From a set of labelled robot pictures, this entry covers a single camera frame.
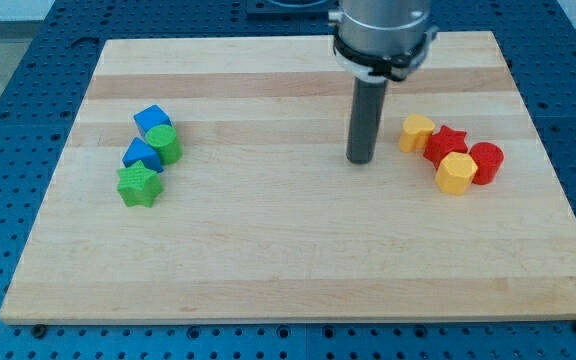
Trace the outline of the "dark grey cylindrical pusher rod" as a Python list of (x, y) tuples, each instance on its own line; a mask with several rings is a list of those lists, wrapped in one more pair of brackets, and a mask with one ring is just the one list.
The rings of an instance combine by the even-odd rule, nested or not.
[(354, 81), (346, 146), (346, 157), (351, 163), (367, 164), (373, 159), (386, 89), (386, 81)]

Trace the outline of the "black white tool flange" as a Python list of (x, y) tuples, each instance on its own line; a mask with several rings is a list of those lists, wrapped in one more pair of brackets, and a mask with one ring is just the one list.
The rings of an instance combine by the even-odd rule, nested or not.
[(419, 69), (429, 54), (430, 44), (436, 39), (437, 26), (428, 28), (411, 50), (395, 55), (368, 55), (347, 45), (335, 33), (333, 53), (337, 63), (356, 78), (369, 83), (390, 80), (402, 82)]

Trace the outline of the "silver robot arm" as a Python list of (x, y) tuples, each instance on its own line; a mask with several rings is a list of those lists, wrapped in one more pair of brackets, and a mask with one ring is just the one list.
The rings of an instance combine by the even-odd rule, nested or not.
[(437, 28), (428, 0), (343, 0), (329, 12), (333, 54), (354, 76), (346, 157), (369, 163), (375, 152), (386, 89), (425, 61)]

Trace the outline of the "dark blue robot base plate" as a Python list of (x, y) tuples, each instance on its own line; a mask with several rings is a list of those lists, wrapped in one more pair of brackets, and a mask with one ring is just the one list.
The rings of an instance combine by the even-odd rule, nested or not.
[(245, 0), (248, 18), (289, 19), (326, 15), (339, 6), (338, 0)]

